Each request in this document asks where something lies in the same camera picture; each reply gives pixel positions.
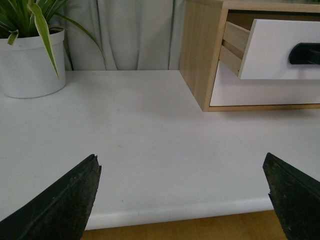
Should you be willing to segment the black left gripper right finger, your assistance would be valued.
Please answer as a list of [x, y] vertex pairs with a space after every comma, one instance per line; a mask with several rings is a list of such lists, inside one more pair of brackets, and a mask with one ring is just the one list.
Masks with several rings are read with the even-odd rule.
[[271, 153], [263, 162], [269, 198], [288, 240], [320, 238], [320, 182]]

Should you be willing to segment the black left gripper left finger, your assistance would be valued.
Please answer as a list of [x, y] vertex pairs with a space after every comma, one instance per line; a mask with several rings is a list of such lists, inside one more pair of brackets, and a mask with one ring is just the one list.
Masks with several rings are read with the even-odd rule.
[[0, 222], [2, 240], [79, 240], [84, 234], [102, 167], [89, 155], [26, 205]]

